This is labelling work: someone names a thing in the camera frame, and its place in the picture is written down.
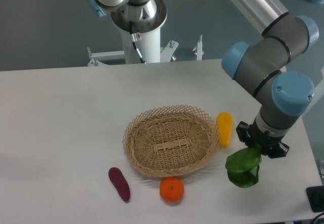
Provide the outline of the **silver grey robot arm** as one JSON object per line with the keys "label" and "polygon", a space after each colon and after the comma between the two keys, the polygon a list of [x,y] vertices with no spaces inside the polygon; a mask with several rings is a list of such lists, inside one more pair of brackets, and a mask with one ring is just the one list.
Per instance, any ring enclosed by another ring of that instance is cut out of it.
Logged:
{"label": "silver grey robot arm", "polygon": [[[94,12],[109,15],[120,30],[126,63],[170,62],[177,44],[160,48],[166,21],[163,0],[87,0]],[[318,27],[307,16],[292,16],[279,0],[231,0],[260,32],[254,46],[233,45],[223,56],[223,70],[260,104],[252,124],[240,122],[237,134],[248,147],[258,146],[270,158],[287,155],[283,137],[314,99],[312,80],[281,69],[313,46]]]}

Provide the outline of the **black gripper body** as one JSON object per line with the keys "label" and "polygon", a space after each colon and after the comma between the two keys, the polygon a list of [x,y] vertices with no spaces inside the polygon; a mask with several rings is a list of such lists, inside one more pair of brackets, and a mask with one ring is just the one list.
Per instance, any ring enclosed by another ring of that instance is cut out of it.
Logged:
{"label": "black gripper body", "polygon": [[281,141],[281,137],[273,137],[270,131],[262,132],[256,124],[250,125],[251,147],[259,147],[261,154],[267,156],[269,147]]}

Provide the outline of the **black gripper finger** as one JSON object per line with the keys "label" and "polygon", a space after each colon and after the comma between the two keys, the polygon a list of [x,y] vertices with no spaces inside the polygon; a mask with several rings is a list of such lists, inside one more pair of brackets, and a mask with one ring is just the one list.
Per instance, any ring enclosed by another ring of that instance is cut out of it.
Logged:
{"label": "black gripper finger", "polygon": [[249,124],[240,121],[236,127],[236,132],[240,142],[243,142],[247,147],[251,147],[251,136]]}
{"label": "black gripper finger", "polygon": [[267,155],[269,158],[282,158],[287,155],[289,149],[290,147],[287,144],[280,141],[268,148]]}

